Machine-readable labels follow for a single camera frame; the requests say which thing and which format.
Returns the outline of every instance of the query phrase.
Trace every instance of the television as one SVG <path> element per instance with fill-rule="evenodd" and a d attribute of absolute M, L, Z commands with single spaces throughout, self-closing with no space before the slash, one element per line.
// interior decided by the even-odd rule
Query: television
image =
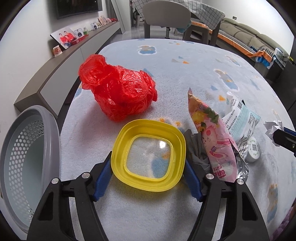
<path fill-rule="evenodd" d="M 56 0 L 57 18 L 102 11 L 102 0 Z"/>

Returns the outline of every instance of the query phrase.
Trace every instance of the small bottle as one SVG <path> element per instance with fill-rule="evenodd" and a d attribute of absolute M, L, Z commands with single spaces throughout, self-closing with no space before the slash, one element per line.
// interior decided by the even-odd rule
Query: small bottle
<path fill-rule="evenodd" d="M 87 35 L 87 34 L 88 34 L 88 32 L 87 32 L 87 28 L 86 28 L 86 27 L 83 28 L 83 34 L 84 34 L 84 35 Z"/>

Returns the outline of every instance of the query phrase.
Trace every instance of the red plastic bag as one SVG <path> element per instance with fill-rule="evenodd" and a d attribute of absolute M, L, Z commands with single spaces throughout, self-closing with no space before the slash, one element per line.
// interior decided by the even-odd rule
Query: red plastic bag
<path fill-rule="evenodd" d="M 139 114 L 157 101 L 155 82 L 147 73 L 109 65 L 102 55 L 90 55 L 78 74 L 82 88 L 92 91 L 102 111 L 113 121 Z"/>

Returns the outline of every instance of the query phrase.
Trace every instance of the orange triangle pattern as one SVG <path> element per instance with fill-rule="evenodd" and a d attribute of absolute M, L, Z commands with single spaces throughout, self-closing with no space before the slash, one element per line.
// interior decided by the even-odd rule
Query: orange triangle pattern
<path fill-rule="evenodd" d="M 222 95 L 219 95 L 219 101 L 226 101 L 226 99 Z"/>

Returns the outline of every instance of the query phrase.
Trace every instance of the metal screw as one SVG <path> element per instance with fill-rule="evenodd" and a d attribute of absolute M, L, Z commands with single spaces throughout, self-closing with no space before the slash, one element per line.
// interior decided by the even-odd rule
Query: metal screw
<path fill-rule="evenodd" d="M 59 182 L 59 179 L 58 178 L 52 179 L 52 184 L 57 184 L 58 182 Z"/>
<path fill-rule="evenodd" d="M 206 174 L 207 179 L 214 179 L 214 175 L 211 173 Z"/>
<path fill-rule="evenodd" d="M 81 176 L 82 176 L 82 178 L 86 179 L 86 178 L 90 177 L 90 174 L 89 174 L 89 172 L 85 172 Z"/>
<path fill-rule="evenodd" d="M 242 179 L 238 179 L 238 180 L 237 180 L 237 183 L 240 184 L 240 185 L 243 185 L 243 184 L 244 184 L 244 180 L 242 180 Z"/>

